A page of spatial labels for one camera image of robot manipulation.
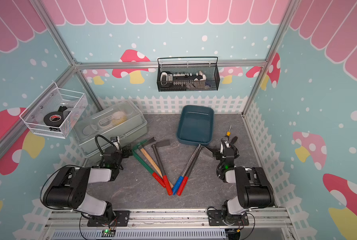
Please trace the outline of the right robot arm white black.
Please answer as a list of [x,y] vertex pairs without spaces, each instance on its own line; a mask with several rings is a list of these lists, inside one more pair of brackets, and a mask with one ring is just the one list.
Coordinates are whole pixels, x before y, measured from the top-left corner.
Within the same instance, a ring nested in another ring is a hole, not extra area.
[[211,226],[248,225],[247,214],[255,209],[274,206],[273,188],[262,167],[237,167],[234,161],[239,151],[234,145],[238,137],[221,138],[220,148],[206,147],[219,161],[216,176],[224,183],[236,186],[236,196],[226,200],[221,210],[209,207],[206,212]]

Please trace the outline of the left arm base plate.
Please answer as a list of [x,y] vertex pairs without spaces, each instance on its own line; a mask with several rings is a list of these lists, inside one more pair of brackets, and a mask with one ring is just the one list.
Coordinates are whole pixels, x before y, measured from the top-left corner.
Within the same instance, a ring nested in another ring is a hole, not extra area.
[[104,217],[89,216],[87,226],[88,227],[127,227],[129,222],[130,211],[116,210],[113,211],[114,219],[109,221]]

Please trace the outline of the teal plastic storage box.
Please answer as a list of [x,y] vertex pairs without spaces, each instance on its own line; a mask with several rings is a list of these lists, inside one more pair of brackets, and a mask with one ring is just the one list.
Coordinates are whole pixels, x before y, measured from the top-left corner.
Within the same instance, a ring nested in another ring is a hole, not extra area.
[[212,108],[186,105],[181,111],[176,133],[177,140],[184,145],[208,146],[212,141],[213,126]]

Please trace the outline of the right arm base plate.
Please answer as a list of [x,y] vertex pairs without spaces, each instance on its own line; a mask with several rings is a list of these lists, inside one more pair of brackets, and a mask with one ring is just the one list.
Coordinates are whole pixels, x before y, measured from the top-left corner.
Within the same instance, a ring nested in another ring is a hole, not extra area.
[[230,215],[227,211],[209,208],[206,210],[210,226],[249,226],[247,214]]

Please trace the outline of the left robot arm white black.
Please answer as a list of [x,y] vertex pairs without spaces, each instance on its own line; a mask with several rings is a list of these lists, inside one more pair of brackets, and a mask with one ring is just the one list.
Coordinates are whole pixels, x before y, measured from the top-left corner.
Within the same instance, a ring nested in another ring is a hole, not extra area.
[[52,180],[40,190],[41,203],[51,210],[73,210],[81,213],[93,224],[109,228],[117,224],[118,214],[112,204],[87,193],[89,184],[113,182],[123,170],[122,160],[132,156],[131,145],[122,146],[116,137],[108,140],[95,136],[101,160],[97,166],[65,165],[48,179]]

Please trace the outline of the hoe with blue grip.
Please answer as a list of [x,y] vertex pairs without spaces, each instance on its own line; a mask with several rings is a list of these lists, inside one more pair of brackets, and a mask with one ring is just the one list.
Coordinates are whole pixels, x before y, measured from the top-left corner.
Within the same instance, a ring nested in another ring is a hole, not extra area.
[[195,151],[193,152],[193,154],[191,155],[191,157],[190,157],[188,163],[186,164],[182,174],[180,175],[180,177],[178,178],[178,180],[176,181],[176,183],[175,183],[175,185],[174,185],[174,187],[172,189],[173,195],[175,195],[177,193],[177,191],[178,191],[178,189],[179,189],[179,187],[180,187],[180,185],[181,185],[181,183],[182,183],[182,181],[184,179],[184,176],[186,175],[186,173],[187,173],[189,167],[191,166],[192,162],[196,159],[196,156],[200,152],[201,148],[202,148],[202,145],[198,145],[197,148],[195,149]]

